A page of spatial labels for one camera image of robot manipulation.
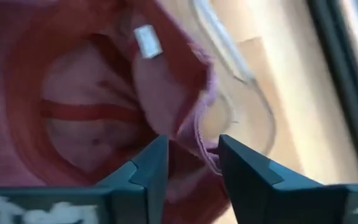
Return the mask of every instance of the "pink fabric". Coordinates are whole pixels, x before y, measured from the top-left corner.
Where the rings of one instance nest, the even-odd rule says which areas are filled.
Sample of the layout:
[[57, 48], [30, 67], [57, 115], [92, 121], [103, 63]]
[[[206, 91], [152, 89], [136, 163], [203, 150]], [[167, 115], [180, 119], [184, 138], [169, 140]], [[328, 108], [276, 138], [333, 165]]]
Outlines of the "pink fabric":
[[0, 0], [0, 187], [92, 185], [166, 134], [163, 223], [210, 223], [228, 203], [198, 127], [215, 97], [208, 57], [152, 0]]

